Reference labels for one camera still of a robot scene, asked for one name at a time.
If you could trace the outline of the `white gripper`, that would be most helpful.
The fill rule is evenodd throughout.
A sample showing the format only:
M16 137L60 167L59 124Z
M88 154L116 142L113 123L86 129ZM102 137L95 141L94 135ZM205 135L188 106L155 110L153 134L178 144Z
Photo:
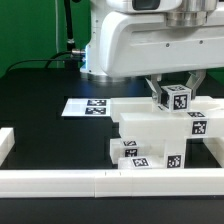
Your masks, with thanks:
M192 28L169 27L163 14L111 12L101 28L99 63L111 77L149 75L146 81L156 104L161 103L161 73L194 70L186 83L194 99L206 77L199 69L224 66L224 9Z

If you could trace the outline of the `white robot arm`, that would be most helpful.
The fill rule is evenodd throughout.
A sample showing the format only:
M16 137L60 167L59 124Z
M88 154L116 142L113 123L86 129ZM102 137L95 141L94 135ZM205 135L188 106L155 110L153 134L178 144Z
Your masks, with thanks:
M164 73L187 71L189 99L211 68L224 67L220 0L90 0L91 39L81 72L98 80L150 77L155 101Z

